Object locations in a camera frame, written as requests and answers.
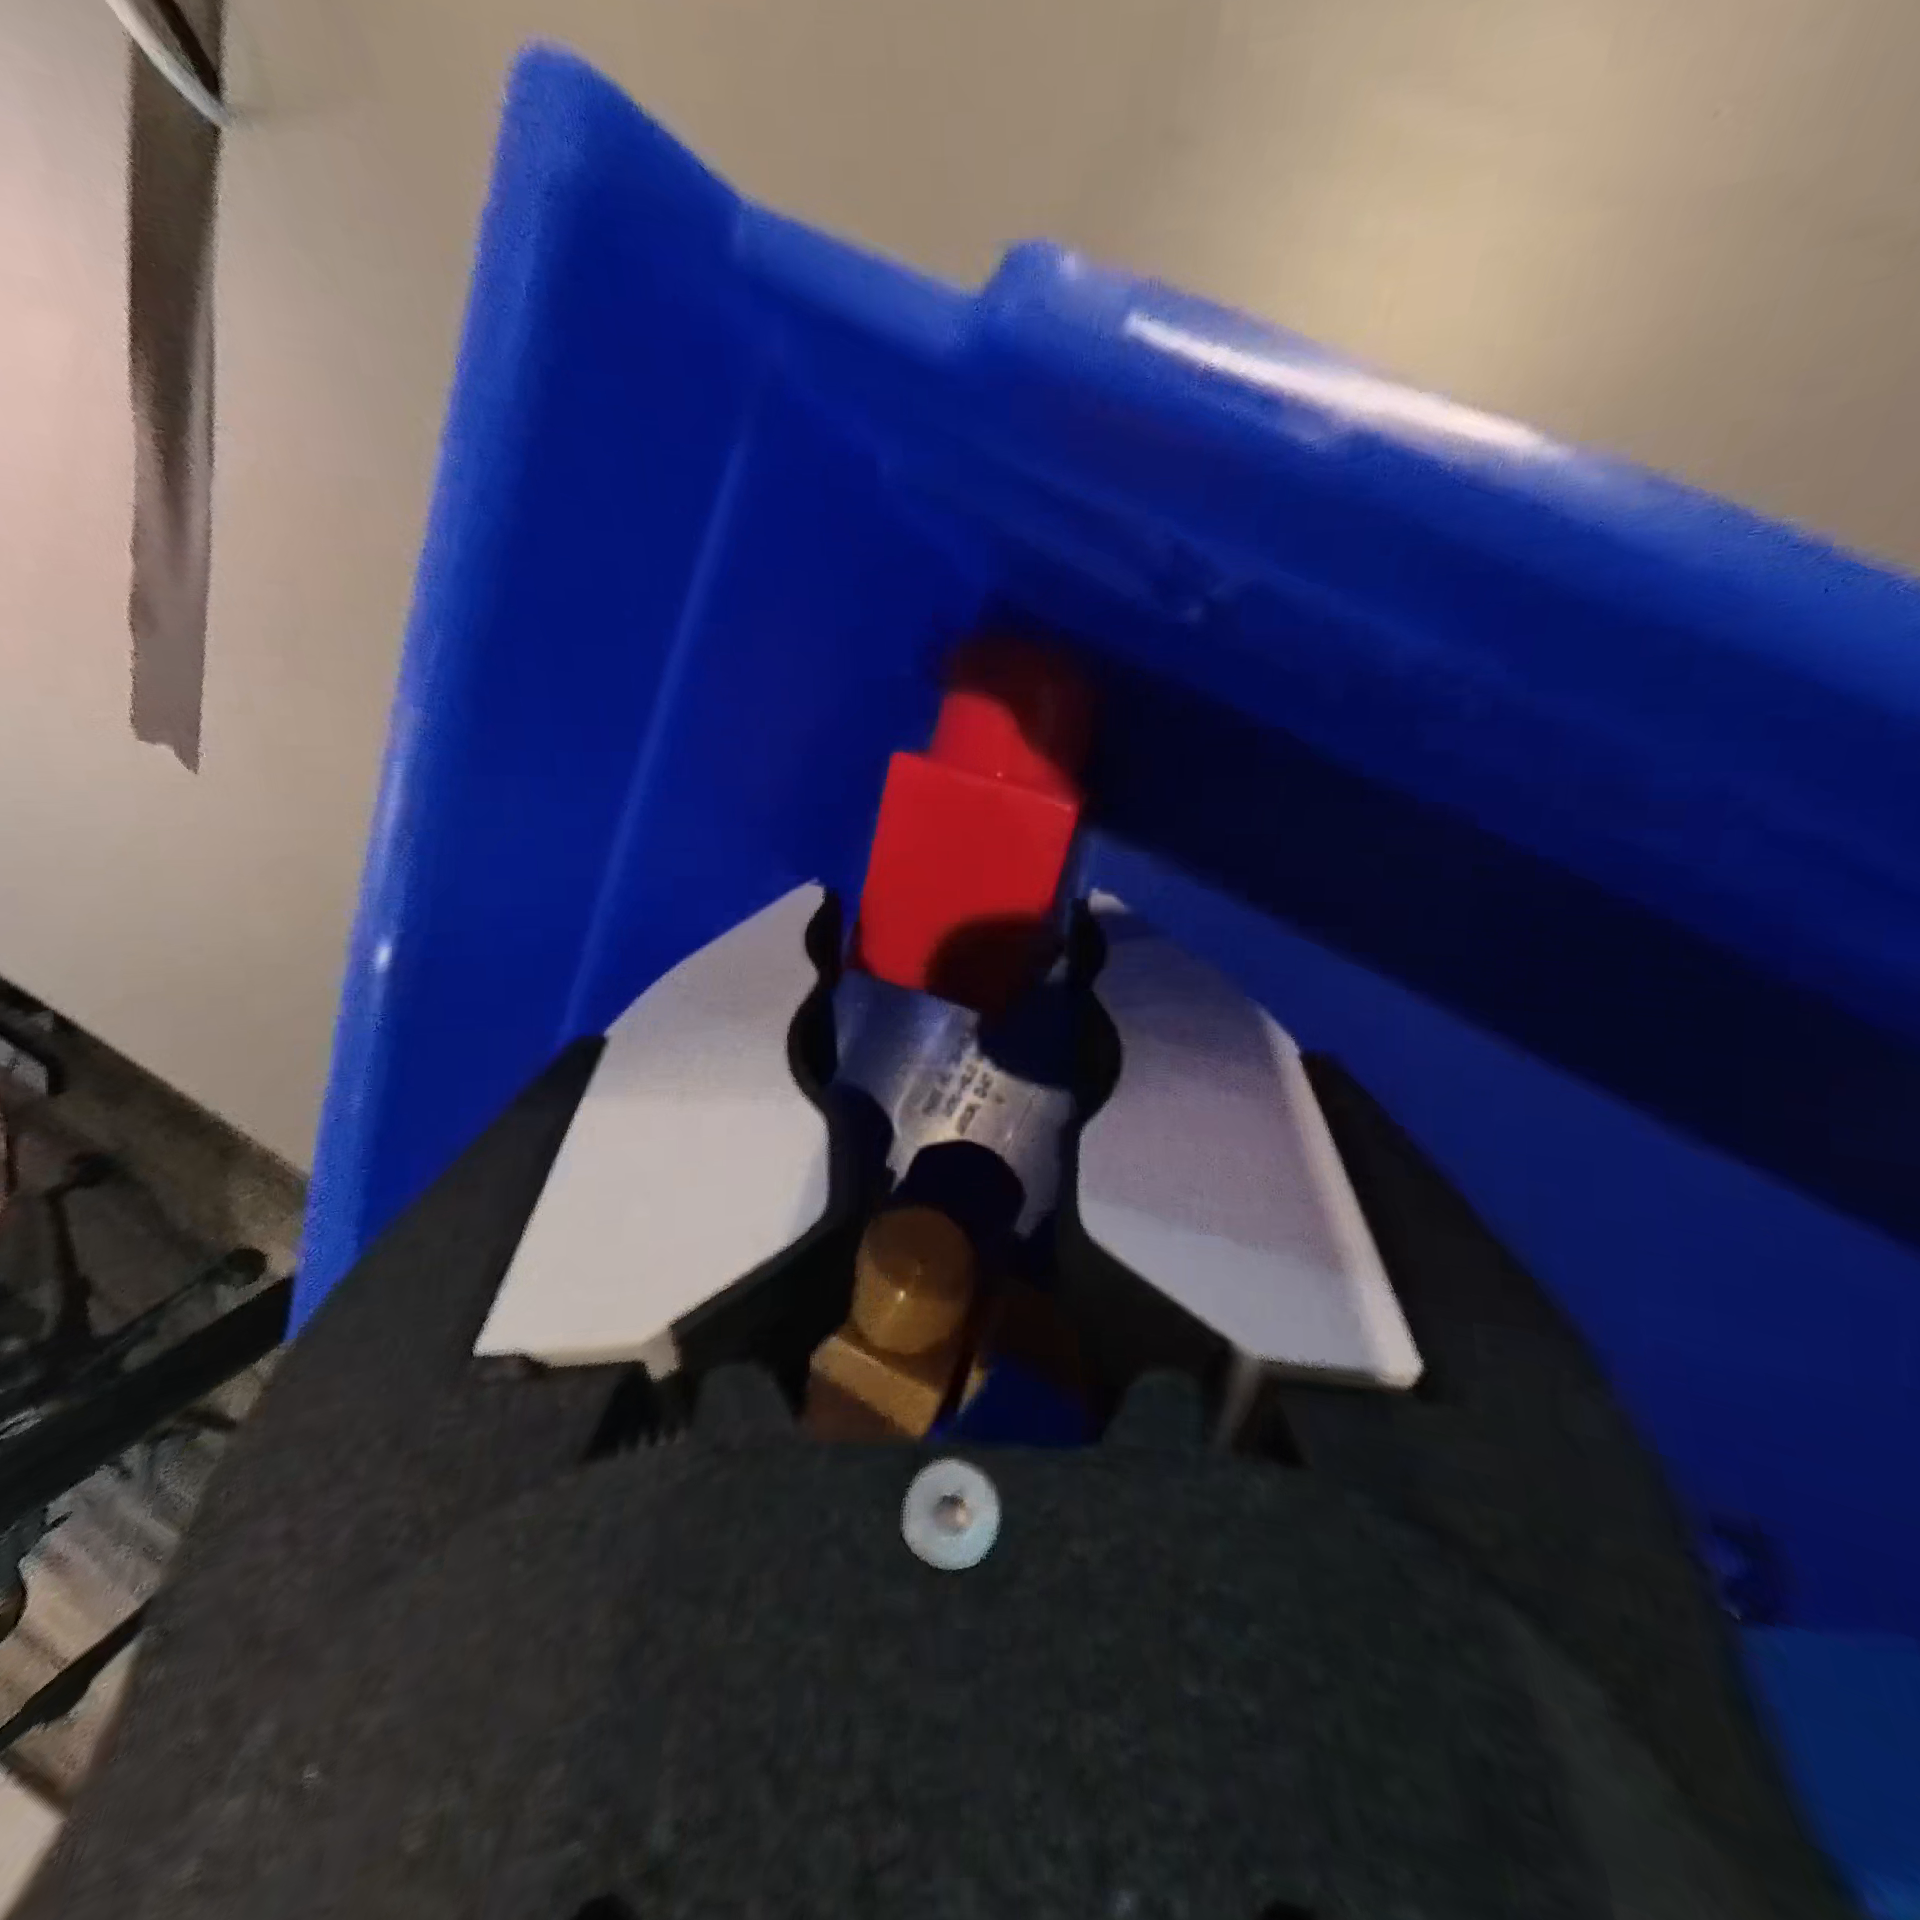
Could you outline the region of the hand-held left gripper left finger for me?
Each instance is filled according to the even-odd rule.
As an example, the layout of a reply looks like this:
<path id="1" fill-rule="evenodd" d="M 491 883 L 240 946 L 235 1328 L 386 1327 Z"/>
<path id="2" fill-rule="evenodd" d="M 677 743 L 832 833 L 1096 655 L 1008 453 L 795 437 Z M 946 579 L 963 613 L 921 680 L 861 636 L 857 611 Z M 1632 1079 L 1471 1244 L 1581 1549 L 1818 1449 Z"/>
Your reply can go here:
<path id="1" fill-rule="evenodd" d="M 696 1313 L 826 1219 L 827 1117 L 788 1042 L 823 981 L 809 930 L 829 905 L 821 885 L 791 889 L 612 1023 L 475 1359 L 667 1381 Z"/>

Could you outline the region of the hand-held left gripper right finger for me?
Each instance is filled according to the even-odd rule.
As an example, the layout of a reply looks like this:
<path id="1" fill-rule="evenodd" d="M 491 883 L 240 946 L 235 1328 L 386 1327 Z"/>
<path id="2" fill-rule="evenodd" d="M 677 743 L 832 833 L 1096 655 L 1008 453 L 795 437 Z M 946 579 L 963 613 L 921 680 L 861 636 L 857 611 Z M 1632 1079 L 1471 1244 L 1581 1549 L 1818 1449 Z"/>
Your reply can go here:
<path id="1" fill-rule="evenodd" d="M 1189 1377 L 1218 1439 L 1268 1385 L 1411 1393 L 1424 1359 L 1297 1041 L 1115 897 L 1073 933 L 1053 1244 L 1096 1393 Z"/>

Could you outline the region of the yellow single-stud mega block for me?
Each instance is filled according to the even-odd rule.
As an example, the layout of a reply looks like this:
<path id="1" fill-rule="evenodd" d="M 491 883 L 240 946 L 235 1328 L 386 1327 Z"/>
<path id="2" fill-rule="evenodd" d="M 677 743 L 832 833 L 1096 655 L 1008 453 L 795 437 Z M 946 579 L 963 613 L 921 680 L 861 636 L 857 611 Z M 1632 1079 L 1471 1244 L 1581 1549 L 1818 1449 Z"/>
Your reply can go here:
<path id="1" fill-rule="evenodd" d="M 935 1208 L 889 1208 L 852 1260 L 848 1315 L 807 1363 L 801 1424 L 821 1442 L 920 1442 L 977 1369 L 983 1291 L 970 1233 Z"/>

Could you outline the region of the red mega block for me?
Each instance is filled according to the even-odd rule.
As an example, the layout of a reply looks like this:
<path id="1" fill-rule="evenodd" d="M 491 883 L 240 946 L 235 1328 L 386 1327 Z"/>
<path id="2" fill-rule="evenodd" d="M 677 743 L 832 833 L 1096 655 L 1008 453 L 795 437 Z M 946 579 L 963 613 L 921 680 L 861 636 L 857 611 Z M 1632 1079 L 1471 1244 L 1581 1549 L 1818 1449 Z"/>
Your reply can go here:
<path id="1" fill-rule="evenodd" d="M 889 762 L 856 967 L 980 1017 L 1008 1010 L 1058 951 L 1091 743 L 1093 691 L 1065 655 L 1012 636 L 963 648 L 929 745 Z"/>

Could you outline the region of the blue plastic bin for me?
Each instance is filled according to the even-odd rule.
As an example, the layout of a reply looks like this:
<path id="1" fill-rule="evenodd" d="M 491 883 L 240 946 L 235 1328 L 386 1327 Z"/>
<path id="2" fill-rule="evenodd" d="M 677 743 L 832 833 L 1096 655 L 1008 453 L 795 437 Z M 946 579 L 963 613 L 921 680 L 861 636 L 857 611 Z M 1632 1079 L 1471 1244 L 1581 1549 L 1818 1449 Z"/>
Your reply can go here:
<path id="1" fill-rule="evenodd" d="M 1096 685 L 1079 873 L 1573 1309 L 1916 1916 L 1916 579 L 1019 248 L 979 290 L 517 59 L 297 1331 L 565 1045 L 817 881 L 991 617 Z"/>

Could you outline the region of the black tripod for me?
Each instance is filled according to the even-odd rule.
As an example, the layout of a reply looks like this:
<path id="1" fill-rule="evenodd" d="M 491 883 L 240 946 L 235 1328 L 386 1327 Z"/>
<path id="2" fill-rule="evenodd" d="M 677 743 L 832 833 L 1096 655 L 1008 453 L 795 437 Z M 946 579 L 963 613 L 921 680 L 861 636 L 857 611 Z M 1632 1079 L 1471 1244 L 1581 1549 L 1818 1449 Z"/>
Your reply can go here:
<path id="1" fill-rule="evenodd" d="M 72 1799 L 273 1369 L 304 1178 L 2 995 L 4 1775 Z"/>

